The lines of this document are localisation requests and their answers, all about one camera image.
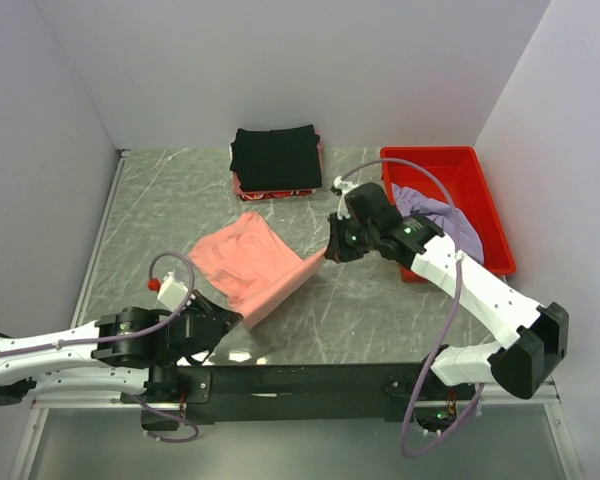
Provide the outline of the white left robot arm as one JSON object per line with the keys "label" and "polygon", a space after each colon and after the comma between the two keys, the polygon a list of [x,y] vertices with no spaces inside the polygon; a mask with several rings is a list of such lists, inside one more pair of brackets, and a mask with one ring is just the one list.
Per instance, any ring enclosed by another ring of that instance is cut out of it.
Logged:
{"label": "white left robot arm", "polygon": [[160,308],[126,307],[34,337],[0,334],[0,406],[41,392],[119,392],[149,402],[185,392],[179,361],[212,352],[243,317],[172,274],[150,279],[148,288]]}

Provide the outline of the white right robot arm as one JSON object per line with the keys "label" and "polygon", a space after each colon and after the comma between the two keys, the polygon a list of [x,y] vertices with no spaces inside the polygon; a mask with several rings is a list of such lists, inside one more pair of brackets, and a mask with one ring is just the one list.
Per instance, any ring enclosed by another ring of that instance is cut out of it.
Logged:
{"label": "white right robot arm", "polygon": [[381,186],[337,178],[332,190],[339,204],[328,217],[326,259],[345,263],[376,251],[457,296],[493,336],[489,344],[436,348],[431,371],[438,381],[496,383],[517,398],[533,397],[566,356],[567,310],[515,291],[425,216],[402,216]]}

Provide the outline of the salmon pink t shirt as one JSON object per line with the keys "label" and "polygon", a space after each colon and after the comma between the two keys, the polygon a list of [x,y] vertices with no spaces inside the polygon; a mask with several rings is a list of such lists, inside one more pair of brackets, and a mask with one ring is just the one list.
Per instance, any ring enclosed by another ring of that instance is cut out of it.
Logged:
{"label": "salmon pink t shirt", "polygon": [[299,257],[259,213],[247,212],[201,238],[189,257],[251,329],[319,270],[325,252]]}

